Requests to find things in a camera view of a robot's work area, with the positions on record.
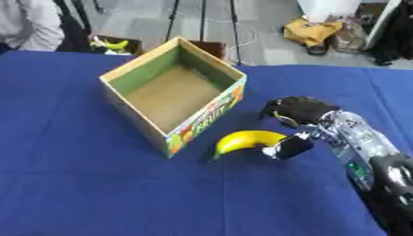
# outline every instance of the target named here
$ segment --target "tripod leg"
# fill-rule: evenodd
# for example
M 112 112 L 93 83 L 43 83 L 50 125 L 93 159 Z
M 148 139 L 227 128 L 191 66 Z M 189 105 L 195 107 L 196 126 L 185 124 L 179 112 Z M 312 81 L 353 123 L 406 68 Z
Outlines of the tripod leg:
M 88 14 L 86 13 L 85 6 L 82 0 L 72 0 L 73 6 L 75 7 L 77 13 L 83 21 L 85 27 L 85 32 L 89 35 L 92 32 L 92 27 L 90 25 Z
M 230 14 L 231 14 L 231 19 L 232 19 L 232 26 L 234 28 L 234 36 L 235 36 L 235 47 L 237 50 L 237 58 L 238 58 L 238 63 L 237 65 L 242 65 L 242 60 L 241 60 L 241 51 L 240 51 L 240 40 L 238 37 L 238 16 L 237 13 L 235 12 L 235 2 L 234 0 L 230 0 Z
M 99 13 L 99 14 L 103 14 L 105 12 L 105 8 L 103 8 L 100 3 L 99 0 L 93 0 L 93 5 L 95 6 L 95 10 Z
M 168 41 L 171 37 L 172 27 L 173 27 L 173 23 L 175 22 L 175 17 L 176 17 L 176 12 L 177 12 L 178 6 L 179 6 L 179 1 L 180 0 L 175 0 L 175 3 L 173 4 L 173 10 L 172 10 L 172 13 L 170 15 L 170 25 L 168 27 L 168 32 L 166 33 L 165 41 Z
M 199 33 L 199 40 L 204 41 L 205 33 L 205 20 L 207 14 L 207 0 L 202 0 L 202 13 L 201 13 L 201 31 Z

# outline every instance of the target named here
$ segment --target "blue tablecloth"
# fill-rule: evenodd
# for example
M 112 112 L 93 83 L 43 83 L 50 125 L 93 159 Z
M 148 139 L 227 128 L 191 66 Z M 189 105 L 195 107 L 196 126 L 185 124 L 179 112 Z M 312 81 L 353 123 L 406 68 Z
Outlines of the blue tablecloth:
M 322 142 L 285 162 L 251 150 L 205 164 L 215 141 L 267 100 L 313 96 L 365 117 L 411 154 L 413 72 L 240 67 L 245 99 L 165 159 L 103 97 L 98 76 L 128 60 L 76 53 L 0 57 L 0 235 L 384 235 Z

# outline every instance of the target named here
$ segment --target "robotic hand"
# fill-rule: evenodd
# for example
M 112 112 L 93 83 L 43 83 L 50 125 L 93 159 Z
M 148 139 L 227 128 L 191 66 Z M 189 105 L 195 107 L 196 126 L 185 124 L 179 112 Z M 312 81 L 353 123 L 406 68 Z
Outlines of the robotic hand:
M 413 235 L 413 162 L 364 119 L 309 97 L 272 100 L 260 116 L 305 130 L 290 137 L 294 142 L 263 148 L 267 156 L 290 158 L 311 148 L 311 140 L 323 139 L 382 228 L 389 235 Z M 299 151 L 286 156 L 283 146 L 291 144 Z

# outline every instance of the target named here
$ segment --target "banana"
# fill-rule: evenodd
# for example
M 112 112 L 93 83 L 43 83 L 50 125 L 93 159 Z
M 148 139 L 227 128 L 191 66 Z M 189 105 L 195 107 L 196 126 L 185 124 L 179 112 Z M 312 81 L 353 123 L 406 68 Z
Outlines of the banana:
M 255 148 L 258 144 L 267 147 L 274 146 L 281 139 L 285 138 L 279 133 L 264 130 L 245 130 L 235 132 L 221 138 L 216 146 L 213 160 L 218 160 L 223 154 L 244 148 Z
M 105 41 L 105 46 L 109 49 L 112 50 L 121 50 L 127 47 L 129 44 L 129 41 L 121 41 L 119 43 L 109 43 L 108 41 Z

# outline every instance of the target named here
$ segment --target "open box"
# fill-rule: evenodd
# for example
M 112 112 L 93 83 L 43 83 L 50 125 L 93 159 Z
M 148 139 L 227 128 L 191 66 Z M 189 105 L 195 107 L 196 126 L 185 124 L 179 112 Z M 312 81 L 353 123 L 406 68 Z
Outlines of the open box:
M 178 37 L 100 80 L 110 102 L 171 158 L 242 99 L 246 75 Z

